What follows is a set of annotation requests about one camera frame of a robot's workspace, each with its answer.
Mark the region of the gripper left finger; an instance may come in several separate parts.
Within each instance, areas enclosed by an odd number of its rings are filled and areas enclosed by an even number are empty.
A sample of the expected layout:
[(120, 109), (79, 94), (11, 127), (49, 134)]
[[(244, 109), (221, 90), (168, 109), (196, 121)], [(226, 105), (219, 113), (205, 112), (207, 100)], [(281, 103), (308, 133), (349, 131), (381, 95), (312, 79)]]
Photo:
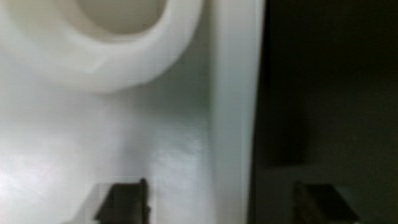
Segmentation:
[(106, 183), (97, 187), (88, 224), (150, 224), (150, 183)]

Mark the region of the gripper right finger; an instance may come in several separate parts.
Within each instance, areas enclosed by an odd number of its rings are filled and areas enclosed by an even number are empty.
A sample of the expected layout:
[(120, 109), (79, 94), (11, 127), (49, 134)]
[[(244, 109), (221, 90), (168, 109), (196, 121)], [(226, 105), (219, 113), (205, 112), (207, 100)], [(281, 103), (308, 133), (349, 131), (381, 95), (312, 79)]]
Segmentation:
[(294, 224), (361, 224), (361, 218), (331, 184), (296, 183)]

